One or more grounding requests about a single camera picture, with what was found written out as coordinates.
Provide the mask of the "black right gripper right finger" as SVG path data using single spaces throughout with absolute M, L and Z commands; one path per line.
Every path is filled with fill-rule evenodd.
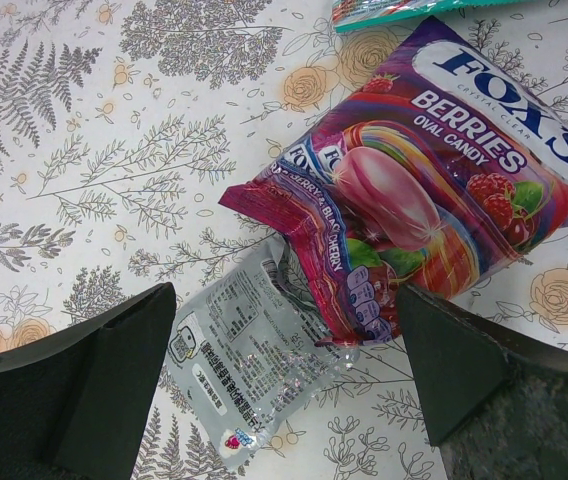
M 396 305 L 450 479 L 568 479 L 568 352 L 408 284 Z

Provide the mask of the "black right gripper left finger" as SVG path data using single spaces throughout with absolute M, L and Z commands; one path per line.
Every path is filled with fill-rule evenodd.
M 170 283 L 0 353 L 0 479 L 128 479 L 176 313 Z

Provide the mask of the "purple Fox's berries candy bag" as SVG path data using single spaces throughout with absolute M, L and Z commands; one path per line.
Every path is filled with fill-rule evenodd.
M 452 298 L 568 226 L 568 124 L 429 17 L 220 202 L 288 241 L 326 344 L 386 342 L 402 283 Z

